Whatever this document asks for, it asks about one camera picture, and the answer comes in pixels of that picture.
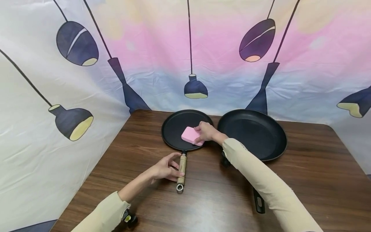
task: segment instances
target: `flat crepe pan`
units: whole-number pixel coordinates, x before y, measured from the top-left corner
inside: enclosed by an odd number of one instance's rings
[[[186,127],[196,127],[201,121],[214,125],[207,114],[198,110],[181,110],[171,114],[162,124],[161,135],[164,142],[171,148],[182,152],[180,157],[179,171],[186,173],[187,151],[196,150],[202,146],[193,145],[182,140]],[[184,188],[185,176],[179,177],[177,181],[177,192],[182,193]]]
[[[285,131],[278,122],[255,110],[240,109],[226,113],[219,120],[218,131],[240,141],[261,161],[278,158],[287,147]],[[222,164],[230,165],[225,156]],[[256,211],[265,213],[263,198],[255,189],[253,190]]]

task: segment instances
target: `pan rim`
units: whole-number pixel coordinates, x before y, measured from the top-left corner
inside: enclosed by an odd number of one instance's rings
[[[225,117],[225,116],[227,116],[229,113],[233,113],[233,112],[235,112],[235,111],[254,111],[254,112],[257,112],[257,113],[259,113],[259,114],[262,114],[263,116],[265,116],[265,117],[268,117],[270,120],[272,120],[275,124],[277,124],[278,126],[279,126],[279,128],[281,128],[281,130],[283,131],[283,134],[285,135],[285,140],[286,140],[286,144],[285,144],[285,148],[283,149],[283,151],[278,155],[278,156],[276,156],[276,157],[274,157],[274,158],[271,158],[271,159],[259,159],[257,156],[255,156],[255,157],[257,157],[260,161],[262,161],[262,162],[267,162],[267,161],[271,161],[271,160],[275,160],[275,159],[278,159],[280,156],[282,156],[284,153],[285,153],[285,151],[286,151],[286,149],[287,149],[287,145],[288,145],[288,139],[287,139],[287,134],[286,134],[286,132],[285,132],[285,130],[282,128],[282,126],[274,119],[274,118],[272,118],[271,116],[269,116],[269,115],[267,115],[267,114],[264,114],[264,113],[262,113],[262,112],[260,112],[260,111],[257,111],[257,110],[248,110],[248,109],[235,109],[235,110],[231,110],[231,111],[229,111],[229,112],[226,112],[220,119],[219,119],[219,121],[218,121],[218,126],[217,126],[217,130],[220,132],[220,130],[219,130],[219,123],[220,123],[220,121],[223,119],[223,117]]]
[[[200,114],[206,116],[206,117],[210,120],[210,122],[211,122],[210,124],[211,124],[212,126],[214,126],[214,122],[213,122],[213,120],[210,118],[210,116],[207,115],[207,114],[205,114],[205,113],[202,112],[202,111],[199,111],[199,110],[193,110],[193,109],[179,110],[179,111],[173,112],[171,115],[169,115],[169,116],[165,119],[165,121],[162,123],[162,126],[161,126],[161,137],[162,137],[163,141],[165,142],[165,144],[166,144],[167,146],[171,147],[171,148],[174,149],[174,150],[177,150],[177,151],[194,151],[194,150],[197,150],[197,149],[202,148],[202,147],[205,145],[205,143],[202,144],[201,146],[196,146],[195,148],[192,148],[192,149],[178,149],[178,148],[175,148],[174,146],[170,145],[170,144],[165,140],[165,138],[164,138],[164,127],[165,127],[165,124],[170,120],[170,118],[171,118],[172,116],[174,116],[174,114],[180,114],[180,113],[182,113],[182,112],[184,112],[184,111],[193,111],[193,112],[200,113]]]

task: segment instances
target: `pendant lamp print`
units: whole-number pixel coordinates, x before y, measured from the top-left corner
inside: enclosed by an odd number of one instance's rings
[[[61,55],[71,63],[80,66],[91,66],[98,61],[99,51],[90,32],[81,24],[68,21],[57,1],[54,0],[62,13],[65,23],[57,32],[57,47]]]
[[[363,118],[371,108],[371,86],[344,98],[337,107],[348,110],[355,118]]]
[[[16,65],[16,63],[14,63],[14,61],[1,49],[0,53],[3,54],[10,63],[12,63],[36,93],[49,105],[49,112],[55,116],[55,125],[57,126],[57,129],[71,141],[80,139],[93,122],[93,115],[89,111],[81,108],[67,110],[59,104],[52,105]]]
[[[274,75],[274,73],[276,72],[276,70],[277,70],[277,68],[278,68],[278,66],[280,64],[280,63],[276,62],[276,59],[278,57],[279,51],[281,50],[283,41],[284,41],[284,39],[286,37],[286,33],[287,33],[288,29],[289,29],[289,26],[291,24],[292,18],[294,17],[294,14],[295,14],[295,11],[296,11],[296,9],[297,9],[297,7],[299,5],[299,2],[300,2],[300,0],[298,0],[296,2],[296,4],[295,4],[294,10],[292,11],[292,14],[291,14],[291,17],[289,19],[289,22],[287,23],[285,32],[283,33],[283,36],[282,36],[280,45],[278,46],[277,53],[276,53],[276,56],[275,56],[273,62],[272,63],[269,63],[267,65],[267,70],[265,71],[265,75],[264,75],[264,78],[263,78],[263,81],[262,81],[262,85],[260,86],[260,90],[259,90],[258,94],[251,100],[250,104],[246,107],[247,110],[256,110],[256,111],[260,111],[260,112],[262,112],[264,114],[268,114],[266,88],[267,88],[267,85],[268,85],[270,79],[272,78],[272,76]],[[266,28],[268,28],[271,25],[272,24],[266,23]],[[266,40],[266,43],[265,43],[266,44],[265,46],[269,46],[270,47],[271,44],[272,44],[272,41],[273,41],[273,38],[272,39],[267,39]],[[262,53],[259,54],[262,57],[266,53],[266,52],[264,53],[264,51],[265,50],[268,51],[269,48],[267,49],[263,45],[260,45],[260,46],[263,48],[261,50]],[[257,52],[255,52],[255,53],[247,53],[247,55],[245,55],[244,57],[249,56],[246,59],[250,59],[251,61],[253,61],[253,60],[256,60],[257,61],[258,60],[258,57],[260,57],[260,56],[259,55],[255,55],[255,54],[258,54],[258,53]]]
[[[104,47],[106,48],[107,54],[109,56],[108,63],[115,72],[116,76],[122,83],[122,90],[124,91],[124,97],[125,97],[125,103],[129,107],[129,112],[132,114],[135,110],[151,110],[148,105],[144,102],[144,100],[126,83],[124,72],[122,71],[120,61],[117,57],[112,57],[111,53],[108,50],[107,44],[103,38],[103,35],[101,33],[101,30],[98,27],[98,24],[95,21],[94,15],[90,10],[90,7],[86,0],[84,0],[84,3],[89,11],[89,14],[94,22],[94,25],[102,39],[102,42],[104,44]]]
[[[276,23],[269,18],[273,4],[270,7],[267,19],[253,26],[243,37],[240,43],[240,57],[247,62],[260,60],[269,50],[276,33]]]
[[[184,95],[191,99],[207,98],[208,92],[206,86],[197,80],[196,74],[193,73],[193,62],[192,62],[192,35],[191,35],[191,14],[189,10],[189,0],[187,0],[188,6],[188,28],[189,28],[189,47],[190,47],[190,58],[191,58],[191,74],[189,75],[189,81],[184,86]]]

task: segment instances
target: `frying pan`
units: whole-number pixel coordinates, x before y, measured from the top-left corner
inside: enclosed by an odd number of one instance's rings
[[[280,157],[287,147],[287,137],[282,127],[271,117],[255,110],[232,110],[221,117],[218,131],[237,139],[261,161]],[[230,166],[222,153],[222,164]],[[265,213],[265,203],[253,189],[256,211]]]
[[[213,121],[205,113],[198,110],[180,110],[170,115],[162,124],[161,135],[164,142],[171,148],[182,152],[180,157],[179,171],[184,173],[177,181],[177,192],[182,193],[185,182],[187,152],[196,150],[202,146],[193,145],[182,140],[186,127],[196,127],[201,121],[213,125]]]

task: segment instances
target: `wooden table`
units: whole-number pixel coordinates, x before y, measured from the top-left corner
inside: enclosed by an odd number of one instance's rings
[[[173,152],[161,138],[169,112],[135,111],[63,212],[53,232],[70,232],[110,193]],[[220,117],[212,116],[215,125]],[[279,122],[284,155],[267,165],[297,194],[325,232],[371,231],[371,182],[326,125]],[[134,202],[142,232],[281,231],[270,210],[255,211],[252,188],[233,167],[220,165],[216,144],[188,153],[186,183],[177,194],[166,180]]]

